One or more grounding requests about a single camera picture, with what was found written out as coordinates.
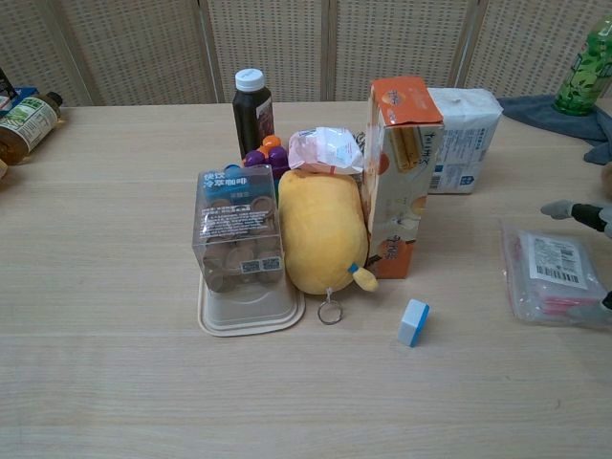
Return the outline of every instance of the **plastic bag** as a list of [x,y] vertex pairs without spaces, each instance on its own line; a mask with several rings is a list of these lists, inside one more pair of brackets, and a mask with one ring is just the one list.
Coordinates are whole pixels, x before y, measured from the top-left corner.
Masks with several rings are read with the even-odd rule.
[[502,226],[510,303],[522,320],[612,329],[606,290],[575,238]]
[[363,155],[343,127],[297,131],[289,138],[289,167],[328,174],[361,174]]

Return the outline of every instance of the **woven panel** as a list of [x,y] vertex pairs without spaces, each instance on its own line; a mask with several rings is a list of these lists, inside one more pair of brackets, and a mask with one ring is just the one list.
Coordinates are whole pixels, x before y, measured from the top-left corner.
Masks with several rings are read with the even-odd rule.
[[261,69],[274,100],[320,100],[320,0],[208,0],[226,101],[234,74]]
[[556,92],[588,31],[611,6],[610,0],[490,0],[466,86],[498,97]]
[[61,0],[108,105],[214,100],[186,0]]
[[61,51],[53,42],[36,0],[0,0],[2,21],[0,65],[14,86],[36,86],[39,91],[55,91],[64,105],[86,104],[68,77]]
[[446,86],[466,0],[339,0],[336,100],[365,100],[372,79]]

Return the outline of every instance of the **barcode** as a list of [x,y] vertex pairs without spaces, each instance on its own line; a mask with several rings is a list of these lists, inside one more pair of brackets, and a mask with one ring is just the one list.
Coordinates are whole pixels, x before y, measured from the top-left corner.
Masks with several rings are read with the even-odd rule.
[[243,261],[240,263],[240,270],[242,274],[259,273],[261,271],[259,260]]
[[434,175],[433,177],[431,177],[431,183],[429,184],[429,188],[438,189],[438,186],[440,186],[440,179],[442,179],[441,175]]
[[278,271],[280,270],[280,258],[274,256],[272,258],[263,258],[261,260],[262,271]]
[[555,279],[567,280],[568,282],[574,282],[575,284],[580,283],[577,275],[567,274],[567,273],[564,273],[563,271],[551,270],[550,268],[546,266],[540,266],[540,265],[537,265],[535,269],[537,270],[538,273],[546,274],[549,277],[553,277]]

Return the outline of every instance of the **purple cap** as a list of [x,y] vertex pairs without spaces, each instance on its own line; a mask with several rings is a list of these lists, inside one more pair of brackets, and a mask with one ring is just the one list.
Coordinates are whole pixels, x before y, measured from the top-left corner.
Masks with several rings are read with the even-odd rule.
[[259,165],[259,164],[265,164],[265,163],[266,163],[266,157],[259,150],[250,151],[249,153],[247,153],[247,156],[245,156],[245,166],[246,167],[251,167],[252,165]]
[[268,161],[272,167],[283,167],[289,165],[289,160],[287,159],[287,150],[282,146],[275,146],[270,149],[270,154],[268,155]]
[[273,167],[273,169],[272,169],[272,176],[274,177],[275,180],[278,180],[288,170],[290,170],[290,168],[287,165],[283,165],[283,166],[280,166],[280,167]]

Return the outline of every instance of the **white label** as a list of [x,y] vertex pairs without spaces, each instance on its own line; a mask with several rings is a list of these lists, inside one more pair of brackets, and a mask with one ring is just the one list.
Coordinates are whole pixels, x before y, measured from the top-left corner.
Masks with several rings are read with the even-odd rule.
[[298,137],[314,137],[317,133],[316,129],[306,129],[297,133]]
[[265,230],[266,210],[252,210],[250,205],[202,209],[200,234],[203,237],[243,236],[252,230]]
[[529,234],[529,277],[587,290],[579,248],[571,242]]
[[480,175],[495,126],[496,123],[479,129],[446,130],[429,188],[442,192],[470,192]]
[[57,124],[57,114],[39,98],[24,98],[0,120],[0,126],[19,135],[32,151]]

